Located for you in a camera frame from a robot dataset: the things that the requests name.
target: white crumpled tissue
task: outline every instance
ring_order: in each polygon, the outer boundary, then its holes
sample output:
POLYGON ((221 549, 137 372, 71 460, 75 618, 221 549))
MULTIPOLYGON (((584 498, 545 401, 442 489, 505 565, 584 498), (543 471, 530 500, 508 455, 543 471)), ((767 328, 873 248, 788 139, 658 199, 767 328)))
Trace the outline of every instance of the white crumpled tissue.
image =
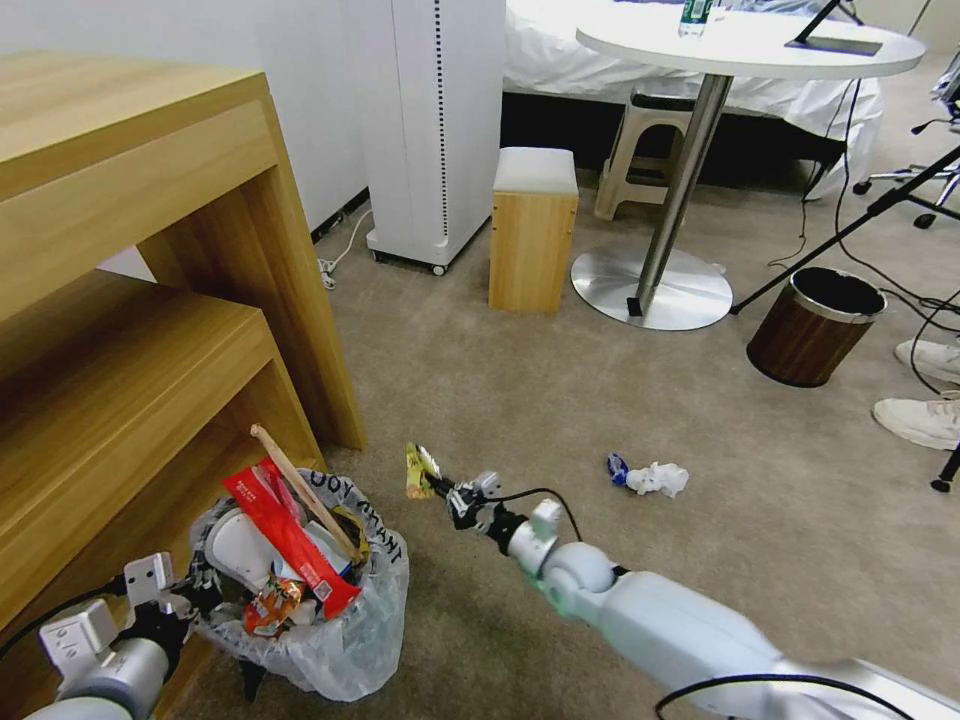
POLYGON ((689 479, 690 473, 676 463, 666 465, 653 463, 650 467, 628 472, 627 487, 637 495, 646 495, 648 492, 659 490, 668 498, 672 498, 687 486, 689 479))

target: beige carpet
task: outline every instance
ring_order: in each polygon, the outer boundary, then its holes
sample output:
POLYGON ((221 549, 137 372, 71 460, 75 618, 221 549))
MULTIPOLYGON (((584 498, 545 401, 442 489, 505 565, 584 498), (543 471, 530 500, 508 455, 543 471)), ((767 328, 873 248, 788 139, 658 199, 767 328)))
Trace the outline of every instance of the beige carpet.
MULTIPOLYGON (((887 83, 878 169, 956 140, 942 126, 908 133, 936 114, 926 93, 944 65, 936 58, 887 83)), ((595 179, 582 185, 575 252, 650 234, 652 210, 624 206, 615 222, 599 221, 595 179)), ((865 205, 850 196, 845 214, 865 205)), ((917 212, 897 208, 849 245, 919 291, 953 292, 960 225, 918 231, 917 212)), ((811 238, 826 237, 831 213, 811 207, 811 238)), ((743 297, 771 276, 769 259, 793 250, 798 224, 795 193, 700 187, 678 246, 725 265, 743 297)), ((348 234, 318 250, 335 255, 348 234)), ((608 320, 569 287, 556 317, 508 315, 486 306, 488 247, 486 228, 444 278, 376 265, 355 248, 331 296, 370 442, 327 458, 370 494, 412 558, 399 672, 352 705, 278 678, 247 705, 221 656, 181 717, 652 717, 661 688, 595 632, 556 617, 491 542, 455 533, 439 502, 404 499, 408 439, 455 478, 496 469, 509 490, 555 487, 611 558, 735 608, 791 656, 859 656, 960 697, 960 496, 927 486, 947 455, 870 416, 883 397, 928 397, 892 355, 915 316, 892 304, 826 387, 796 390, 744 356, 772 294, 692 333, 608 320), (612 450, 637 465, 677 462, 689 486, 675 500, 616 490, 603 465, 612 450)), ((854 267, 837 252, 823 264, 854 267)))

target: wooden stool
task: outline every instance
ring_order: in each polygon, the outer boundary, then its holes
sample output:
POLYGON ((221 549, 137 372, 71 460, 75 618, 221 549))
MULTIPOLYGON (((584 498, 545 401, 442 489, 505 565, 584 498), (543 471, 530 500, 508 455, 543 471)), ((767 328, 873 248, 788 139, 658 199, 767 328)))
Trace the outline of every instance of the wooden stool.
POLYGON ((500 150, 493 184, 490 307, 557 311, 578 195, 569 150, 500 150))
POLYGON ((613 220, 617 206, 625 201, 663 204, 670 172, 680 157, 683 136, 690 124, 693 104, 693 100, 653 97, 638 92, 630 96, 613 141, 613 150, 603 164, 594 215, 613 220), (669 156, 666 159, 634 157, 640 136, 657 125, 669 125, 676 131, 669 156), (629 177, 631 171, 634 171, 632 179, 629 177))

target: caster wheel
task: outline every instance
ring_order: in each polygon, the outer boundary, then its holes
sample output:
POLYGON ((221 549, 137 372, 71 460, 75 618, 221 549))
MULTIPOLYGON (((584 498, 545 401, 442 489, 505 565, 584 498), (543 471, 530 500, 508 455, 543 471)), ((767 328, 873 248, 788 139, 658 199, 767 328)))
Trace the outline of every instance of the caster wheel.
POLYGON ((918 227, 921 230, 926 230, 928 227, 933 225, 933 221, 937 219, 937 216, 933 213, 924 213, 923 215, 917 215, 917 219, 913 221, 913 226, 918 227))

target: red snack package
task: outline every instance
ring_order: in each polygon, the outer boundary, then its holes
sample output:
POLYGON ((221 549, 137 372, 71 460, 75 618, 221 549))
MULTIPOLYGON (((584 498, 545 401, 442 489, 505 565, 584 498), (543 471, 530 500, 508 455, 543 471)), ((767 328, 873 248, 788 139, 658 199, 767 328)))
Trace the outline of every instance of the red snack package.
POLYGON ((260 467, 260 477, 254 468, 247 468, 224 480, 224 486, 236 498, 240 509, 323 603, 324 618, 335 618, 360 594, 360 589, 346 582, 330 567, 327 559, 263 479, 265 474, 270 474, 269 468, 265 469, 262 465, 257 467, 260 467))
POLYGON ((252 470, 254 474, 261 480, 264 480, 267 486, 273 490, 273 494, 277 496, 277 500, 287 509, 287 512, 298 520, 301 519, 300 513, 302 511, 300 510, 300 506, 297 505, 297 501, 293 499, 290 488, 288 488, 287 483, 284 482, 283 474, 280 472, 280 468, 277 467, 276 463, 267 456, 254 465, 252 470))
POLYGON ((277 637, 283 623, 303 599, 303 583, 274 577, 243 609, 243 628, 251 635, 277 637))

